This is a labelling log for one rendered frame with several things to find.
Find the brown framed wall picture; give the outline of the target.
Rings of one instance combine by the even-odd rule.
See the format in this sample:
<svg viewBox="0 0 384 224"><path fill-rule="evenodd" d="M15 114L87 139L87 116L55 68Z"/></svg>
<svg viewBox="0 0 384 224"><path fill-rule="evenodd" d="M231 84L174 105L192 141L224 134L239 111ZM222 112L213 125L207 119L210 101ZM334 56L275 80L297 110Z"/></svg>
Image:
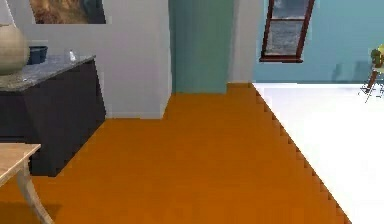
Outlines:
<svg viewBox="0 0 384 224"><path fill-rule="evenodd" d="M103 0L29 0L36 24L105 24Z"/></svg>

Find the dark red framed window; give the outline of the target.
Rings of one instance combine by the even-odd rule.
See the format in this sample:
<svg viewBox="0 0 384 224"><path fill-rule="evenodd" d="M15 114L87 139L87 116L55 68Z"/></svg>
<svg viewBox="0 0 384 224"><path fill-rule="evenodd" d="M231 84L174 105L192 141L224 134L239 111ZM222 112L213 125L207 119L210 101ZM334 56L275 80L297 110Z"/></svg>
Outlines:
<svg viewBox="0 0 384 224"><path fill-rule="evenodd" d="M315 0L268 0L260 62L302 63Z"/></svg>

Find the black cabinet with marble top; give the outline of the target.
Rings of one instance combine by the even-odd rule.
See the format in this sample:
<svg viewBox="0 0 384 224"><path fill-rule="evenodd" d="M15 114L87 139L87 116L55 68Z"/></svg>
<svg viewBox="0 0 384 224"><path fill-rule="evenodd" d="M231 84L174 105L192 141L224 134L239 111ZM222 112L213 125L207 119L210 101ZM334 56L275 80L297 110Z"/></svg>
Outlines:
<svg viewBox="0 0 384 224"><path fill-rule="evenodd" d="M55 177L105 121L94 56L51 55L0 84L0 143L39 144L34 176Z"/></svg>

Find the beige round vase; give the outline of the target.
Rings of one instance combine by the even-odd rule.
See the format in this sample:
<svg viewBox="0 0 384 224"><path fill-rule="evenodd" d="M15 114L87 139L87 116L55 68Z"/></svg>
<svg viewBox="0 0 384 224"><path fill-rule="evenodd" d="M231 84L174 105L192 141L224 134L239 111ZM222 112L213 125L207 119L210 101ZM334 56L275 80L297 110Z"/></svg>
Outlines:
<svg viewBox="0 0 384 224"><path fill-rule="evenodd" d="M0 24L0 76L23 69L30 56L29 45L14 24Z"/></svg>

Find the light wooden table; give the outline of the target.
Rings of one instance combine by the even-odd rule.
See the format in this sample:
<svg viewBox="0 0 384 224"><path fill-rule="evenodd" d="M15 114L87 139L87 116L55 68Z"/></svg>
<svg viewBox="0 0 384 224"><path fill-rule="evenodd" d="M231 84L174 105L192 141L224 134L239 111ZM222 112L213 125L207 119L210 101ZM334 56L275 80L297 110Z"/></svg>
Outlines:
<svg viewBox="0 0 384 224"><path fill-rule="evenodd" d="M0 188L12 177L41 224L55 224L35 190L29 171L30 157L41 148L40 144L0 143Z"/></svg>

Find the dark blue bowl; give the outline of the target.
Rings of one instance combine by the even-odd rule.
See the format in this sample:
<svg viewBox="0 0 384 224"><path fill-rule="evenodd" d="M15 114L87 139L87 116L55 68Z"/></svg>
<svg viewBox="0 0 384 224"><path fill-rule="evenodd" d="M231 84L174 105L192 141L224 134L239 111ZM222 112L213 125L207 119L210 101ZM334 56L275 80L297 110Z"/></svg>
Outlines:
<svg viewBox="0 0 384 224"><path fill-rule="evenodd" d="M27 62L28 65L40 64L46 60L47 46L30 46L29 49L30 56Z"/></svg>

